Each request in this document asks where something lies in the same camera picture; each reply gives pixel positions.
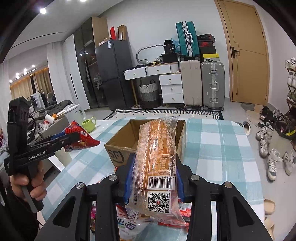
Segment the left hand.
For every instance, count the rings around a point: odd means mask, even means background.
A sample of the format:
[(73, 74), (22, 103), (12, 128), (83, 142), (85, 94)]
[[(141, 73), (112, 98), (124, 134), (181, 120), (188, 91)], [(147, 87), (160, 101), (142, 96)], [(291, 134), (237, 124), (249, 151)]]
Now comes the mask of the left hand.
[(42, 201), (47, 195), (46, 184), (44, 182), (44, 174), (45, 171), (43, 162), (40, 161), (38, 164), (38, 172), (34, 178), (31, 178), (31, 180), (29, 180), (29, 178), (23, 174), (12, 175), (10, 177), (12, 191), (17, 197), (26, 201), (21, 187), (31, 184), (33, 189), (30, 192), (30, 196), (37, 201)]

